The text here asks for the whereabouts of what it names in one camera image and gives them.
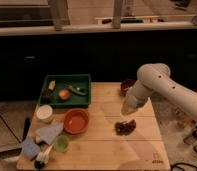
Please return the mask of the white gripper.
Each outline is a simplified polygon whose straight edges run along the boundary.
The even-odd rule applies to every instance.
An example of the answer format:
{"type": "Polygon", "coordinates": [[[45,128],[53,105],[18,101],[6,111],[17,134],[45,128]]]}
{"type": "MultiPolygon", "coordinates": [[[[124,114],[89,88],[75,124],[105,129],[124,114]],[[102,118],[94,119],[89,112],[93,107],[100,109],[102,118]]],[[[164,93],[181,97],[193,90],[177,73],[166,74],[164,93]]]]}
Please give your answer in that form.
{"type": "Polygon", "coordinates": [[[129,89],[126,93],[125,100],[121,108],[122,115],[129,115],[143,107],[148,101],[148,96],[140,91],[129,89]]]}

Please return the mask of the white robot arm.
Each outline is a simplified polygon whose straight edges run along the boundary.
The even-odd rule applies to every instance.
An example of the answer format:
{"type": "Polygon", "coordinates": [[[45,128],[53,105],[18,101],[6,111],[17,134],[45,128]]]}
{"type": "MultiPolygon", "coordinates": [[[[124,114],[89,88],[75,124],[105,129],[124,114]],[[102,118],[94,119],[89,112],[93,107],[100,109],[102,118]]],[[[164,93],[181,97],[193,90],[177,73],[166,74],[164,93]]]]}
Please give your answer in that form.
{"type": "Polygon", "coordinates": [[[197,122],[197,93],[173,81],[170,68],[163,63],[144,64],[137,70],[137,81],[127,91],[121,113],[127,115],[143,107],[154,92],[197,122]]]}

